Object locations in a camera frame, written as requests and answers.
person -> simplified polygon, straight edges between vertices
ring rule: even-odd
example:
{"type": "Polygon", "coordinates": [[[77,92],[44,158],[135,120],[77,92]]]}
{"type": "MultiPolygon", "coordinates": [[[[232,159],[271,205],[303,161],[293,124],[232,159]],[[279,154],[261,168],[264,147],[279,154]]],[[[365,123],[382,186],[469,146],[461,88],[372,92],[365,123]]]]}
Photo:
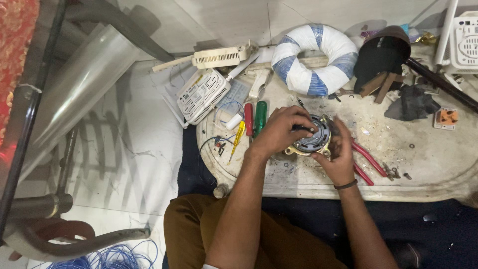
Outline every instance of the person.
{"type": "MultiPolygon", "coordinates": [[[[311,155],[332,180],[340,197],[355,268],[398,268],[365,207],[354,177],[351,136],[334,118],[336,158],[311,155]]],[[[317,131],[298,106],[275,109],[244,154],[229,197],[189,194],[172,200],[164,215],[170,268],[346,268],[332,248],[285,218],[261,211],[267,160],[311,131],[292,132],[298,124],[317,131]]]]}

black wire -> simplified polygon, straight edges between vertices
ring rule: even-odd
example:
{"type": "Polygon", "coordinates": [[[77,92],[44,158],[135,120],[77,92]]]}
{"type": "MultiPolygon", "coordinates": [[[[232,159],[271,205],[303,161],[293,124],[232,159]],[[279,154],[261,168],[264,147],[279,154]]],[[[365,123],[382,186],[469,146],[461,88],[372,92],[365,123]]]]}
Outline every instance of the black wire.
{"type": "Polygon", "coordinates": [[[216,139],[216,138],[224,139],[224,141],[228,141],[229,143],[233,144],[231,141],[229,141],[228,139],[223,138],[223,137],[221,137],[221,136],[211,137],[211,138],[207,139],[206,141],[204,141],[204,143],[203,143],[203,144],[201,145],[201,147],[199,148],[199,153],[197,154],[197,172],[198,172],[199,178],[201,179],[202,182],[204,182],[204,179],[201,177],[201,174],[202,174],[201,172],[202,172],[202,170],[201,170],[201,168],[199,167],[199,158],[201,157],[201,150],[203,150],[204,145],[206,145],[206,143],[207,143],[208,141],[210,141],[211,139],[216,139]]]}

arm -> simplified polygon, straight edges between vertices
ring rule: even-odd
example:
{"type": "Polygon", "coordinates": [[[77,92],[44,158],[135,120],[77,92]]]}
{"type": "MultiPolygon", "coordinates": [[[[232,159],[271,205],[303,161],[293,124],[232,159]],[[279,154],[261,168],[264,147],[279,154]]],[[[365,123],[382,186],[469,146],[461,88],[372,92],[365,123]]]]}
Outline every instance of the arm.
{"type": "Polygon", "coordinates": [[[306,110],[297,106],[276,109],[244,154],[241,171],[206,253],[206,264],[222,269],[254,267],[267,160],[294,141],[312,136],[304,130],[291,132],[294,124],[317,130],[306,110]]]}
{"type": "MultiPolygon", "coordinates": [[[[312,154],[311,157],[320,163],[334,185],[343,186],[354,180],[351,137],[341,120],[335,118],[334,122],[340,131],[340,137],[334,138],[339,145],[339,156],[332,161],[327,160],[322,154],[312,154]]],[[[391,252],[365,207],[357,185],[339,190],[338,194],[355,267],[397,269],[391,252]]]]}

hand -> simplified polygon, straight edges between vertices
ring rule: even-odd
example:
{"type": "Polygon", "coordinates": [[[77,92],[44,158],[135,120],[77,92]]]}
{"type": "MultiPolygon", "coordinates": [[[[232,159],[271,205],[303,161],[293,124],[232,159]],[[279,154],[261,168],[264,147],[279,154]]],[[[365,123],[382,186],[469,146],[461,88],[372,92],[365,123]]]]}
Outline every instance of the hand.
{"type": "Polygon", "coordinates": [[[264,158],[269,158],[272,154],[285,150],[295,141],[313,135],[307,130],[292,132],[294,124],[313,129],[314,133],[317,132],[317,126],[311,120],[307,110],[298,106],[276,108],[264,129],[254,139],[250,149],[264,158]]]}
{"type": "Polygon", "coordinates": [[[343,186],[354,180],[354,160],[352,158],[352,142],[350,131],[345,124],[334,117],[334,123],[340,131],[340,136],[332,137],[332,161],[320,153],[310,155],[325,170],[328,177],[336,186],[343,186]]]}

yellow screwdriver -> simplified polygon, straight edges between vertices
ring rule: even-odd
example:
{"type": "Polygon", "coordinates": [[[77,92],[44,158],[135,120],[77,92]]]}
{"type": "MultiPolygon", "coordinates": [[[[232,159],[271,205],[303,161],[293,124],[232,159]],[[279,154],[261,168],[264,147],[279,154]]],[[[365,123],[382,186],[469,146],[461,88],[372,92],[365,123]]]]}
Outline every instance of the yellow screwdriver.
{"type": "Polygon", "coordinates": [[[231,158],[229,158],[229,162],[231,162],[232,155],[234,154],[234,151],[236,150],[236,147],[239,144],[239,139],[244,134],[245,130],[246,130],[246,123],[244,121],[241,121],[239,123],[238,132],[236,133],[236,139],[234,139],[234,147],[232,148],[231,158]]]}

